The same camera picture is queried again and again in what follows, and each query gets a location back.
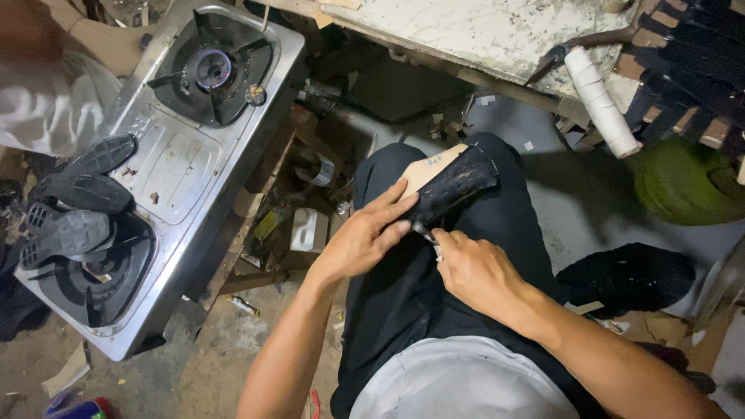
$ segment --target rubber sole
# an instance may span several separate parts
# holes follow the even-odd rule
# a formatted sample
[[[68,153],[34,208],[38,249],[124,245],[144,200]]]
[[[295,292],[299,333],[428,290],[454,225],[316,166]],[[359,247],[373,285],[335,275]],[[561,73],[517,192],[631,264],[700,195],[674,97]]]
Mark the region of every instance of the rubber sole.
[[[31,206],[29,239],[21,251],[21,267],[38,268],[52,256],[76,256],[90,252],[111,237],[109,216],[77,210],[59,212],[42,203]]]

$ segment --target stove burner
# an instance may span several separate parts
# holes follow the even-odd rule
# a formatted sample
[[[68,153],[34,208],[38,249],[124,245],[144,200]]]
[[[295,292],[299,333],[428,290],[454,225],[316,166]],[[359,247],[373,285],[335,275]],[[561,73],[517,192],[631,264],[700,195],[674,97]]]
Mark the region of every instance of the stove burner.
[[[205,89],[222,86],[230,77],[231,63],[227,54],[217,49],[206,49],[197,55],[197,84]]]
[[[272,63],[272,45],[257,29],[227,16],[193,14],[148,86],[181,116],[225,127],[248,106],[249,88],[261,86]]]

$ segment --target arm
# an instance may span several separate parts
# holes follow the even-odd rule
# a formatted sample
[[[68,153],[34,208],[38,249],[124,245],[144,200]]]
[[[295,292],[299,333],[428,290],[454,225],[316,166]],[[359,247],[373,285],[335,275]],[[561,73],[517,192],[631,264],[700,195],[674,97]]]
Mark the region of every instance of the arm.
[[[501,248],[460,231],[433,234],[448,291],[540,343],[605,409],[627,419],[726,418],[672,367],[523,281]]]
[[[57,62],[62,58],[62,28],[39,0],[0,0],[0,56]]]
[[[410,228],[397,221],[417,194],[400,201],[402,180],[344,223],[308,270],[248,372],[238,419],[299,418],[318,366],[337,284],[370,270]]]

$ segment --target dirt floor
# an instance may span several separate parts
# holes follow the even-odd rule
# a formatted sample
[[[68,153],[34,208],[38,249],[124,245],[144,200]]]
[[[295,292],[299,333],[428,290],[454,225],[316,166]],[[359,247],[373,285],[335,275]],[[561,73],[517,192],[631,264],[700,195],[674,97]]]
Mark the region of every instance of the dirt floor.
[[[168,343],[123,362],[91,346],[92,370],[75,385],[85,400],[108,398],[119,418],[234,418],[251,362],[297,293],[302,275],[282,284],[239,293],[261,310],[259,317],[220,299],[209,316],[182,301],[168,324]],[[346,284],[337,291],[313,388],[321,418],[331,418],[336,388]],[[53,377],[80,343],[80,335],[57,315],[38,330],[0,344],[0,418],[39,418],[49,399],[41,383]]]

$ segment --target white tape roll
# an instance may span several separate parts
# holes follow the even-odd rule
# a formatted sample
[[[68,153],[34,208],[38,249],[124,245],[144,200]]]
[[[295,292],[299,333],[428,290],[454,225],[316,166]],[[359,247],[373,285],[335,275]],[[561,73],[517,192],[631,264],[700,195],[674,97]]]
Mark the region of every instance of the white tape roll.
[[[581,46],[573,48],[566,55],[564,64],[592,123],[613,154],[622,159],[639,151],[641,143],[631,134],[585,49]]]

